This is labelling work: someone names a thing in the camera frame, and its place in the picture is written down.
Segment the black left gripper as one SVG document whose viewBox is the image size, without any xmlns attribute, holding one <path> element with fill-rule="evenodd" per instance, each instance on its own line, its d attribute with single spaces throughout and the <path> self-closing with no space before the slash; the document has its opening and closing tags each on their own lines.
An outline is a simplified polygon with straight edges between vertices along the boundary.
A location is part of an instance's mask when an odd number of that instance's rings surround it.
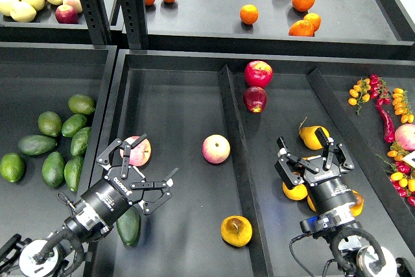
<svg viewBox="0 0 415 277">
<path fill-rule="evenodd" d="M 108 171 L 108 178 L 100 179 L 80 198 L 95 211 L 106 226 L 115 223 L 130 206 L 138 205 L 144 215 L 150 215 L 172 197 L 172 178 L 179 168 L 174 168 L 162 181 L 142 179 L 140 182 L 131 182 L 127 179 L 129 170 L 134 166 L 129 164 L 130 151 L 144 139 L 147 139 L 146 134 L 125 140 L 117 138 L 96 157 L 96 163 Z M 113 167 L 111 160 L 116 152 L 121 157 L 121 166 Z M 153 201 L 145 200 L 146 193 L 156 194 L 158 198 Z"/>
</svg>

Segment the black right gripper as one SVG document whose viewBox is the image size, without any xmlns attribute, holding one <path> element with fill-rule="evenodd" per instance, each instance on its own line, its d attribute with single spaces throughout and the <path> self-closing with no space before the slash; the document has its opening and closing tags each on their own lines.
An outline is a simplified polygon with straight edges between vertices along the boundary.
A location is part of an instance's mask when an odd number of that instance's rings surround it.
<svg viewBox="0 0 415 277">
<path fill-rule="evenodd" d="M 314 208 L 320 215 L 340 206 L 353 206 L 357 201 L 355 194 L 342 178 L 342 173 L 355 168 L 347 147 L 343 143 L 336 144 L 322 127 L 315 130 L 315 135 L 323 147 L 321 170 L 310 161 L 293 155 L 280 136 L 277 139 L 277 172 L 289 189 L 305 182 Z"/>
</svg>

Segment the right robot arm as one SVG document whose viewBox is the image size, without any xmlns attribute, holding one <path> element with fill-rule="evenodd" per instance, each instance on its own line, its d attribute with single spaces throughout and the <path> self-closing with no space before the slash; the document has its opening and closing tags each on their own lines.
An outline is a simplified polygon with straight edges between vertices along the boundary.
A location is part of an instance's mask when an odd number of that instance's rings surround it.
<svg viewBox="0 0 415 277">
<path fill-rule="evenodd" d="M 307 160 L 295 156 L 279 137 L 275 164 L 289 190 L 303 186 L 316 209 L 316 216 L 300 222 L 302 234 L 290 243 L 322 237 L 329 244 L 332 258 L 327 260 L 323 275 L 336 263 L 345 276 L 413 276 L 414 270 L 405 258 L 396 258 L 375 237 L 364 230 L 352 213 L 357 199 L 344 181 L 344 174 L 355 166 L 343 143 L 326 136 L 322 128 L 315 130 L 323 151 Z"/>
</svg>

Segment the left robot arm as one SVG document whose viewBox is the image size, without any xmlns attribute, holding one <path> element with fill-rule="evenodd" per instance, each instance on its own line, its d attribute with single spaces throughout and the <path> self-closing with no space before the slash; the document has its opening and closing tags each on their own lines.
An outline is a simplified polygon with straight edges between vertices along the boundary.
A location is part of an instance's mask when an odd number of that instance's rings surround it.
<svg viewBox="0 0 415 277">
<path fill-rule="evenodd" d="M 130 163 L 132 150 L 146 137 L 142 134 L 132 143 L 115 139 L 97 156 L 97 165 L 107 173 L 79 201 L 66 202 L 72 214 L 61 229 L 44 239 L 13 235 L 1 247 L 1 275 L 19 270 L 23 276 L 69 276 L 89 258 L 84 244 L 106 237 L 131 207 L 138 205 L 149 215 L 168 201 L 178 170 L 151 182 Z"/>
</svg>

